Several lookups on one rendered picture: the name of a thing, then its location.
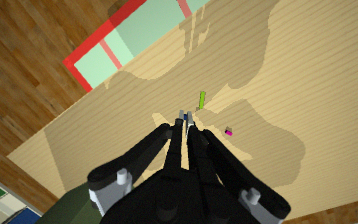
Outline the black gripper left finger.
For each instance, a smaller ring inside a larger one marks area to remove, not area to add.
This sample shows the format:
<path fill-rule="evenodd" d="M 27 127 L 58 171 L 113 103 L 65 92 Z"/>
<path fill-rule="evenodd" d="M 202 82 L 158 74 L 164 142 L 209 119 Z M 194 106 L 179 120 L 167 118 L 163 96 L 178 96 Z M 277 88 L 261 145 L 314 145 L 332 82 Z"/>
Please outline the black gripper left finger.
<path fill-rule="evenodd" d="M 132 190 L 163 146 L 171 139 L 159 180 L 155 213 L 159 219 L 172 219 L 178 209 L 181 187 L 181 148 L 184 110 L 175 125 L 162 123 L 122 156 L 93 169 L 87 176 L 91 204 L 102 217 L 118 200 Z"/>

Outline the lime green rod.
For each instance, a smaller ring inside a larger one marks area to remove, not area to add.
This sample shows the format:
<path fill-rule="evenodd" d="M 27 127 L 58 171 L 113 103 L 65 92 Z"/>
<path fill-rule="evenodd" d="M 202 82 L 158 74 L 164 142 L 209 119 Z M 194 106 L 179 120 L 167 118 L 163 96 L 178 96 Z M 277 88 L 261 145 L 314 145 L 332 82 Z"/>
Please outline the lime green rod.
<path fill-rule="evenodd" d="M 202 92 L 202 91 L 201 91 L 201 94 L 200 94 L 200 102 L 199 102 L 199 109 L 203 109 L 204 95 L 205 95 L 205 92 Z"/>

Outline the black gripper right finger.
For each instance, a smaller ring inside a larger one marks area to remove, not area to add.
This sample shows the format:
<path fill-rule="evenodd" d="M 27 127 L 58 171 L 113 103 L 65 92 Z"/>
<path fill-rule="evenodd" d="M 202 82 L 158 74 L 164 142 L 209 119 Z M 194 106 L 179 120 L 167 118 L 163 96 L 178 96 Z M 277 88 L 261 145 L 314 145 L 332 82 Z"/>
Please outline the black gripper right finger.
<path fill-rule="evenodd" d="M 284 221 L 291 212 L 289 203 L 255 177 L 210 130 L 198 130 L 191 111 L 187 111 L 185 128 L 189 170 L 197 169 L 209 224 L 227 224 L 232 212 L 219 179 L 261 224 Z"/>

